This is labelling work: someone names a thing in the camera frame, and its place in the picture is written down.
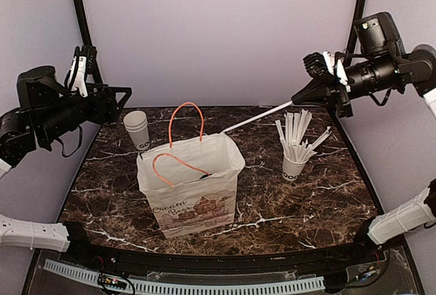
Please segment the single white straw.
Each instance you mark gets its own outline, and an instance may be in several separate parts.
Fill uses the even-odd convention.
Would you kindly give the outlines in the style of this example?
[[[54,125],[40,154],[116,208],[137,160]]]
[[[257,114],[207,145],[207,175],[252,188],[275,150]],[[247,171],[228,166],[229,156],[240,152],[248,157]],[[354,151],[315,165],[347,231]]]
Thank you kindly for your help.
[[[240,123],[237,123],[237,124],[235,124],[233,126],[225,128],[224,130],[221,131],[221,133],[224,134],[224,133],[227,133],[227,132],[232,131],[234,129],[238,129],[239,127],[242,127],[242,126],[247,125],[247,124],[249,124],[251,122],[254,122],[254,121],[258,120],[258,119],[266,117],[266,116],[268,116],[270,114],[273,114],[273,113],[275,113],[277,111],[280,111],[280,110],[282,110],[284,108],[287,108],[287,107],[289,107],[289,106],[291,106],[293,104],[294,104],[293,101],[285,102],[284,104],[281,104],[279,106],[271,108],[270,110],[267,110],[267,111],[263,112],[262,114],[258,114],[258,115],[254,116],[254,117],[251,117],[250,119],[244,120],[244,121],[242,121]]]

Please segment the stack of white paper cups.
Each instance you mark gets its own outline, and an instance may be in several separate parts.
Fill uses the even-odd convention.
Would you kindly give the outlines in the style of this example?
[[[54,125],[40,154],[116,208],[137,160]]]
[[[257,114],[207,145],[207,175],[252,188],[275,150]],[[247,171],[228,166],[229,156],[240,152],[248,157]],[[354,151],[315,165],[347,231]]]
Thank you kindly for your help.
[[[150,147],[148,120],[146,113],[135,110],[125,115],[123,124],[131,141],[139,151],[145,151]]]

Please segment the white paper takeout bag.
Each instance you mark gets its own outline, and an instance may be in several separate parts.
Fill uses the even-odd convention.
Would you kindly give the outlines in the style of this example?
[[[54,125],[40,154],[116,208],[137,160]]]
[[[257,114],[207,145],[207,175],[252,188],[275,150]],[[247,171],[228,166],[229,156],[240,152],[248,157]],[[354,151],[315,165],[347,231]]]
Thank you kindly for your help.
[[[139,190],[166,238],[233,223],[245,159],[228,135],[170,139],[139,154],[136,164]]]

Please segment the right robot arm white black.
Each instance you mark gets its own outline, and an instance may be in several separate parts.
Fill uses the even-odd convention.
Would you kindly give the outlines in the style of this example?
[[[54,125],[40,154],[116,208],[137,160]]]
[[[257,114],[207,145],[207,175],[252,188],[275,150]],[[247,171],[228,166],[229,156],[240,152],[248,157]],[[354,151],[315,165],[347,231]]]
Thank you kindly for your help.
[[[338,117],[353,115],[351,101],[370,97],[385,106],[392,91],[404,93],[412,85],[431,112],[435,111],[435,49],[427,44],[406,52],[400,33],[388,12],[355,20],[361,62],[344,67],[353,54],[314,52],[303,59],[311,81],[292,96],[296,105],[319,104],[332,108]],[[363,263],[374,248],[420,226],[435,225],[435,182],[406,203],[368,219],[348,247],[348,258]]]

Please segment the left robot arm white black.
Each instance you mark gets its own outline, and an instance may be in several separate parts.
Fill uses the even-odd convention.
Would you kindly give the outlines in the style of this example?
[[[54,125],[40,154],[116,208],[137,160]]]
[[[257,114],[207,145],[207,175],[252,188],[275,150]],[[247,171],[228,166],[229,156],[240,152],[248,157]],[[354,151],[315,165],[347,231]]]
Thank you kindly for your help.
[[[132,94],[129,87],[87,83],[86,96],[56,80],[55,68],[45,65],[18,76],[19,107],[1,116],[1,174],[7,174],[37,148],[51,151],[53,142],[86,121],[113,123]],[[82,265],[96,259],[80,223],[37,223],[1,216],[1,246],[66,252]]]

